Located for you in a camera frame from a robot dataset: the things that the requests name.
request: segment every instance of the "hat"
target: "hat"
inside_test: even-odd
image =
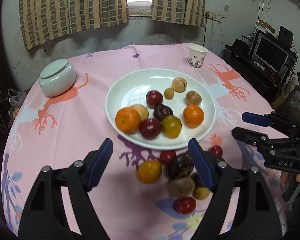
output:
[[[225,48],[237,55],[245,56],[249,54],[249,46],[245,42],[238,39],[234,41],[232,46],[226,45]]]

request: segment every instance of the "pink tablecloth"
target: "pink tablecloth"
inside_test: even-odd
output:
[[[188,67],[189,44],[139,46],[90,53],[69,59],[76,69],[73,88],[57,98],[42,95],[36,82],[24,102],[9,135],[2,167],[2,201],[7,224],[15,234],[22,208],[39,171],[45,165],[53,169],[68,167],[99,148],[106,137],[114,142],[114,153],[99,186],[89,197],[112,240],[186,240],[199,225],[210,198],[197,201],[196,212],[177,214],[168,197],[167,179],[145,185],[136,177],[136,166],[159,152],[146,150],[126,141],[110,126],[105,113],[109,88],[122,76],[139,69],[167,68],[187,73],[209,90],[216,103],[217,120],[211,133],[200,141],[203,149],[218,144],[223,158],[234,168],[259,165],[275,200],[286,231],[286,207],[281,198],[280,172],[263,166],[263,157],[255,147],[235,141],[231,129],[240,126],[282,136],[272,128],[243,123],[243,112],[265,114],[269,104],[221,58],[208,52],[202,69]],[[69,195],[63,189],[70,228],[79,232]],[[229,230],[239,190],[234,190],[222,232]]]

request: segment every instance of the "curtain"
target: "curtain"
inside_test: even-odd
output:
[[[151,19],[184,25],[204,25],[205,0],[152,0]]]
[[[26,50],[55,38],[129,20],[127,0],[19,0]]]

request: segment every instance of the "hand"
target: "hand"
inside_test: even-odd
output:
[[[282,185],[285,185],[285,184],[286,184],[286,182],[287,182],[287,180],[288,180],[288,176],[289,176],[289,173],[288,173],[288,172],[285,172],[285,171],[282,171],[282,172],[281,172],[280,180],[281,180],[281,184],[282,184]],[[296,181],[297,181],[297,182],[300,182],[300,174],[297,175]]]

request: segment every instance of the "power outlet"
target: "power outlet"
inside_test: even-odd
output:
[[[207,12],[209,14],[208,19],[215,20],[216,19],[216,13],[214,12]]]
[[[221,14],[216,14],[215,16],[215,21],[221,23],[222,15]]]
[[[215,12],[207,12],[207,13],[209,15],[208,19],[221,23],[222,14],[218,14],[218,13],[215,13]]]

